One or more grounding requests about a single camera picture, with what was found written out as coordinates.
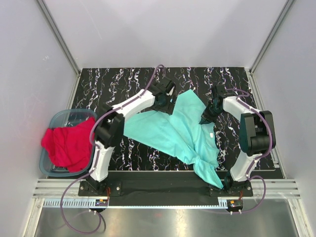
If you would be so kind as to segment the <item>teal t shirt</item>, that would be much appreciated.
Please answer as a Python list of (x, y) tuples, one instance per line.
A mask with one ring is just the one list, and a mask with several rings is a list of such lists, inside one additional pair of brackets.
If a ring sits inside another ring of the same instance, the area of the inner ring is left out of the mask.
[(193, 165), (195, 174), (222, 189), (216, 174), (219, 149), (214, 124), (200, 124), (206, 106), (192, 91), (178, 95), (171, 115), (157, 111), (138, 113), (125, 122), (124, 135)]

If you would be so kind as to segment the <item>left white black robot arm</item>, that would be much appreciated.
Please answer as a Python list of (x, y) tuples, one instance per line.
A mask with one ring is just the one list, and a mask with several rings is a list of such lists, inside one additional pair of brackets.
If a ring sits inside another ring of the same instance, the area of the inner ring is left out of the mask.
[(106, 112), (90, 133), (95, 152), (86, 181), (95, 195), (100, 196), (106, 191), (110, 159), (122, 140), (125, 122), (147, 108), (171, 115), (176, 98), (175, 86), (160, 92), (142, 89), (120, 104), (105, 107)]

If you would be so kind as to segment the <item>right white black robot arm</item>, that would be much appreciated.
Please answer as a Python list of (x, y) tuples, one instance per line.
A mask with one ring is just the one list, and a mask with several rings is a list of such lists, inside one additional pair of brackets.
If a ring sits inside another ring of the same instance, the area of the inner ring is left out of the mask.
[(224, 179), (224, 190), (235, 196), (247, 189), (250, 174), (258, 161), (271, 153), (276, 145), (273, 115), (243, 102), (238, 96), (218, 96), (209, 102), (201, 115), (200, 124), (215, 122), (227, 112), (238, 119), (240, 153)]

